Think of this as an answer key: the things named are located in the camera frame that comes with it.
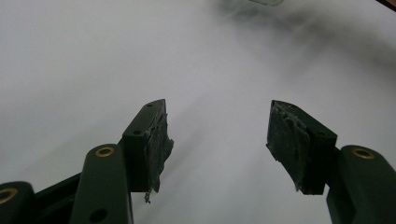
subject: white surface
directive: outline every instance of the white surface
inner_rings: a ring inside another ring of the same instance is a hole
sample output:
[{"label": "white surface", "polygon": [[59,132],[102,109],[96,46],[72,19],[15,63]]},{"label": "white surface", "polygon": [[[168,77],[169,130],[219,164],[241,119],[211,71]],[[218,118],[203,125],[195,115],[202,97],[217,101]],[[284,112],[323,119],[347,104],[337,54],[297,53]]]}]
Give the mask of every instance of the white surface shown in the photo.
[{"label": "white surface", "polygon": [[396,13],[374,0],[1,1],[0,183],[42,190],[166,99],[143,223],[331,223],[265,147],[272,99],[396,167]]}]

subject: gray background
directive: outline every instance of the gray background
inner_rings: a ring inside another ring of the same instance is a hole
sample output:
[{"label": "gray background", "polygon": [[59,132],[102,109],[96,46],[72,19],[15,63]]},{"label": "gray background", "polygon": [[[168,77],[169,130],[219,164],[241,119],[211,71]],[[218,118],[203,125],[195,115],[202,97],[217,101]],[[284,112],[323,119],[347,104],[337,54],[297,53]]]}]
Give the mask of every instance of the gray background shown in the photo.
[{"label": "gray background", "polygon": [[0,183],[80,172],[166,99],[175,147],[138,224],[331,223],[265,147],[272,99],[396,167],[396,13],[374,0],[0,1],[0,52]]}]

